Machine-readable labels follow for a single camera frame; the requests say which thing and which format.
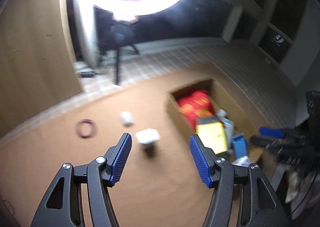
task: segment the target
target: tiled floor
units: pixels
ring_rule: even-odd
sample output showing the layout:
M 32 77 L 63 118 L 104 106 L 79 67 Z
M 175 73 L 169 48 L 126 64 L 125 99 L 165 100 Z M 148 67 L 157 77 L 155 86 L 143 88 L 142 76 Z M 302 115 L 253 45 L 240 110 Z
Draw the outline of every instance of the tiled floor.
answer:
M 0 141 L 6 141 L 47 119 L 110 94 L 119 87 L 207 61 L 215 62 L 230 76 L 276 127 L 294 126 L 296 114 L 294 86 L 277 67 L 265 62 L 265 57 L 258 48 L 247 41 L 236 40 L 231 44 L 196 45 L 142 54 L 123 61 L 121 86 L 113 85 L 114 68 L 108 65 L 106 74 L 81 79 L 83 93 L 26 120 Z

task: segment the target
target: ribbed blue rubber pad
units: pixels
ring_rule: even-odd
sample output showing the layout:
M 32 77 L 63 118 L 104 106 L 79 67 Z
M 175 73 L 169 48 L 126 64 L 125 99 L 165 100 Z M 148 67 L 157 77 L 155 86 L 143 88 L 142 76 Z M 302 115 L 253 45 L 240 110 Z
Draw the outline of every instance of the ribbed blue rubber pad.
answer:
M 116 182 L 119 182 L 121 174 L 123 172 L 125 163 L 127 162 L 130 150 L 132 147 L 132 137 L 129 135 L 127 139 L 124 141 L 118 156 L 116 157 L 112 169 L 111 169 L 111 178 L 110 182 L 115 185 Z
M 210 178 L 210 167 L 193 136 L 190 137 L 189 146 L 202 182 L 205 183 L 207 187 L 210 187 L 212 184 L 212 180 Z

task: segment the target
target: yellow sticky note pad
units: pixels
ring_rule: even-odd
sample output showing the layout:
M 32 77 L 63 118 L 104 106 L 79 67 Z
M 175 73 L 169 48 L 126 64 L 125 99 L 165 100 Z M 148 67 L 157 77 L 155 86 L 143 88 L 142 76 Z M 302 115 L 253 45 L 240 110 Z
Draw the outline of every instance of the yellow sticky note pad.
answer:
M 209 124 L 196 125 L 196 133 L 205 147 L 211 148 L 215 154 L 228 150 L 226 135 L 223 124 L 214 122 Z

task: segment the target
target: blue gripper pad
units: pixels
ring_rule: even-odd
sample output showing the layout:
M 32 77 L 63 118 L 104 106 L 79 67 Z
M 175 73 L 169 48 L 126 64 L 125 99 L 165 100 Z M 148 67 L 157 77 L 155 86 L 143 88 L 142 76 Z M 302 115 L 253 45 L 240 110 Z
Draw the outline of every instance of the blue gripper pad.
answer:
M 130 134 L 125 133 L 122 135 L 118 144 L 112 147 L 112 153 L 106 157 L 107 167 L 110 172 L 109 182 L 111 185 L 115 185 L 119 182 L 121 174 L 123 172 L 125 163 L 127 162 L 130 150 L 132 147 L 132 137 Z
M 212 185 L 212 179 L 210 177 L 210 166 L 209 166 L 207 160 L 205 159 L 204 154 L 201 151 L 201 148 L 200 148 L 199 144 L 197 143 L 194 136 L 190 137 L 189 147 L 190 147 L 191 154 L 192 154 L 193 159 L 195 161 L 195 164 L 198 169 L 198 172 L 199 172 L 199 175 L 201 177 L 202 182 L 207 187 L 210 187 Z
M 275 139 L 284 138 L 284 134 L 279 129 L 261 127 L 259 128 L 259 134 L 265 137 L 271 137 Z

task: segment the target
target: carpet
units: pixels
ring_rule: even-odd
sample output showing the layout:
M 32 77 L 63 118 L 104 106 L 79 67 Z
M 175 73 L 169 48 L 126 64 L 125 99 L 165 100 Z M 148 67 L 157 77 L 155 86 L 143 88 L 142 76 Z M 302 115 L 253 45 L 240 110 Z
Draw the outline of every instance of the carpet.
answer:
M 115 145 L 122 133 L 133 136 L 132 150 L 121 180 L 109 189 L 121 227 L 202 226 L 213 190 L 198 175 L 188 143 L 182 138 L 166 110 L 166 92 L 207 77 L 215 78 L 242 106 L 258 128 L 268 125 L 262 113 L 244 92 L 214 63 L 177 70 L 164 76 L 122 88 L 69 113 L 46 121 L 37 128 L 0 145 L 0 194 L 15 208 L 22 226 L 30 226 L 49 184 L 65 162 L 90 163 Z M 126 128 L 122 111 L 131 112 L 134 124 Z M 81 139 L 75 125 L 94 120 L 98 133 Z M 156 153 L 149 158 L 134 138 L 138 131 L 154 128 L 160 133 Z M 86 226 L 92 226 L 83 192 Z M 236 223 L 237 203 L 230 225 Z

